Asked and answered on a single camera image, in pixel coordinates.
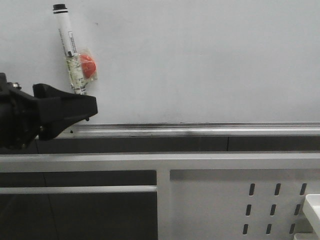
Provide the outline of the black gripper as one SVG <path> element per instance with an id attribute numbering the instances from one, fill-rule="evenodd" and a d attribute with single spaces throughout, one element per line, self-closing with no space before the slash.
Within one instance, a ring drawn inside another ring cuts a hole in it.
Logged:
<path id="1" fill-rule="evenodd" d="M 14 82 L 0 74 L 0 146 L 9 150 L 27 148 L 39 134 L 41 141 L 56 138 L 68 127 L 88 121 L 98 113 L 94 96 L 76 95 L 44 83 L 32 86 L 34 97 L 23 92 Z M 58 98 L 57 104 L 47 114 L 48 123 L 42 123 L 40 132 L 36 98 Z"/>

